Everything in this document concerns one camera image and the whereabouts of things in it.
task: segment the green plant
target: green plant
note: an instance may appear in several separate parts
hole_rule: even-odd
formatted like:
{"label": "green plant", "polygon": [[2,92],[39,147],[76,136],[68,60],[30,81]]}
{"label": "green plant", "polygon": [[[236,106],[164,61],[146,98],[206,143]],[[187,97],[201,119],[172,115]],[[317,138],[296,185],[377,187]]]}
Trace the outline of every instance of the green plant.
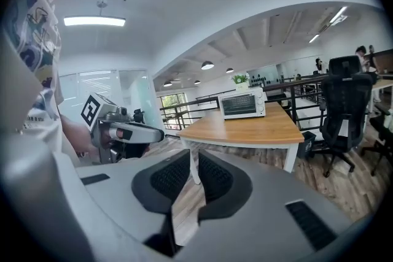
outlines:
{"label": "green plant", "polygon": [[236,84],[244,83],[248,81],[248,77],[244,74],[236,74],[232,77],[232,81],[234,81]]}

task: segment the potted plant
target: potted plant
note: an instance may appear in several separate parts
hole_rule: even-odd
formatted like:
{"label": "potted plant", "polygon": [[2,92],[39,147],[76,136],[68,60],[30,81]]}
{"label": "potted plant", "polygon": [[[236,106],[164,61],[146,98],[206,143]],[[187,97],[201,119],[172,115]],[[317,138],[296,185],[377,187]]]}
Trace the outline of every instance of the potted plant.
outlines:
{"label": "potted plant", "polygon": [[249,77],[250,75],[247,74],[235,74],[231,76],[231,80],[234,81],[236,85],[237,91],[247,90],[249,88]]}

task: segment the railing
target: railing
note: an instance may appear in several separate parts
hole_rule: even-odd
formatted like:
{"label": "railing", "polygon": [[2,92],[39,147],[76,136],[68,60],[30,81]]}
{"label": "railing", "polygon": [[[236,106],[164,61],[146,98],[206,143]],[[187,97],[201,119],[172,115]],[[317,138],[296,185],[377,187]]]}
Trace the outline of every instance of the railing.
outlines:
{"label": "railing", "polygon": [[[294,123],[298,124],[300,121],[305,121],[305,120],[313,120],[313,119],[320,119],[320,115],[315,115],[311,117],[302,117],[298,118],[297,111],[302,110],[302,109],[310,109],[314,107],[319,107],[320,103],[324,100],[323,95],[322,95],[322,90],[320,88],[321,82],[323,79],[327,77],[327,75],[318,75],[318,76],[311,76],[309,79],[304,79],[304,80],[295,80],[291,82],[286,82],[286,83],[279,83],[279,84],[274,84],[274,85],[268,85],[263,88],[265,92],[270,92],[270,91],[281,91],[280,95],[273,95],[273,96],[268,96],[268,100],[266,102],[279,102],[281,103],[282,101],[290,101],[290,108],[284,109],[288,115],[291,117]],[[290,96],[286,96],[284,92],[288,91],[290,93]],[[181,130],[189,125],[192,124],[193,120],[200,119],[202,117],[191,117],[189,114],[190,113],[195,113],[195,112],[204,112],[207,110],[215,110],[220,108],[219,104],[219,98],[216,95],[228,93],[229,91],[221,92],[221,93],[216,93],[216,94],[211,94],[209,95],[210,97],[205,97],[201,96],[199,98],[196,98],[196,101],[192,102],[185,102],[183,104],[178,104],[178,105],[173,105],[169,107],[162,107],[160,110],[164,110],[164,113],[162,114],[163,117],[163,122],[165,125],[166,129],[175,129],[175,130]],[[301,106],[297,107],[296,106],[296,99],[302,98],[302,99],[307,99],[311,102],[313,102],[312,105],[307,105],[307,106]],[[216,103],[215,107],[207,108],[207,109],[196,109],[196,110],[189,110],[188,106],[191,105],[201,105],[201,104],[207,104],[207,103]],[[186,107],[186,110],[179,110],[181,107]],[[173,113],[165,113],[166,110],[174,109]],[[306,131],[306,130],[312,130],[312,129],[318,129],[319,126],[313,126],[313,127],[307,127],[307,128],[299,128],[300,131]]]}
{"label": "railing", "polygon": [[[191,105],[198,105],[199,106],[200,104],[204,104],[204,103],[211,104],[212,102],[216,102],[217,106],[212,107],[212,108],[206,108],[206,109],[195,109],[195,110],[189,109],[189,106],[191,106]],[[187,109],[180,111],[179,109],[181,109],[182,107],[186,107]],[[164,111],[164,113],[161,114],[161,116],[163,116],[162,120],[165,125],[165,129],[181,130],[181,129],[184,129],[186,126],[191,125],[193,120],[197,120],[197,119],[202,118],[202,117],[190,117],[190,113],[204,112],[204,111],[215,110],[215,109],[219,109],[219,108],[220,108],[219,98],[216,96],[216,97],[200,99],[200,100],[196,100],[196,101],[192,101],[192,102],[185,102],[185,103],[178,104],[178,105],[162,107],[162,108],[160,108],[160,110]],[[165,113],[166,110],[170,110],[170,109],[174,109],[174,113],[170,113],[170,114]]]}

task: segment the wooden tabletop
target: wooden tabletop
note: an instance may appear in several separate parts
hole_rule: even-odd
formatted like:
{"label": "wooden tabletop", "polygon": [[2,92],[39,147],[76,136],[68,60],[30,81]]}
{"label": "wooden tabletop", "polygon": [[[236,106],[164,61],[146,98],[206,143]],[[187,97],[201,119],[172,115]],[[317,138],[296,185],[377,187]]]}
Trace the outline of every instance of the wooden tabletop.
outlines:
{"label": "wooden tabletop", "polygon": [[289,144],[304,141],[303,135],[277,102],[266,103],[266,117],[224,120],[221,111],[186,127],[177,135],[189,139],[240,144]]}
{"label": "wooden tabletop", "polygon": [[379,90],[380,88],[387,88],[393,86],[393,80],[379,80],[373,85],[373,90]]}

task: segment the oven glass window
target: oven glass window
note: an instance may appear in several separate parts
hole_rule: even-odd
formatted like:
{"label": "oven glass window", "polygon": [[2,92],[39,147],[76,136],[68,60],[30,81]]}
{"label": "oven glass window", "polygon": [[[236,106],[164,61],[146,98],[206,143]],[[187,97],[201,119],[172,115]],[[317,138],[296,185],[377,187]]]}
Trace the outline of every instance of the oven glass window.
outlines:
{"label": "oven glass window", "polygon": [[243,94],[222,99],[222,107],[225,115],[244,115],[256,112],[255,96]]}

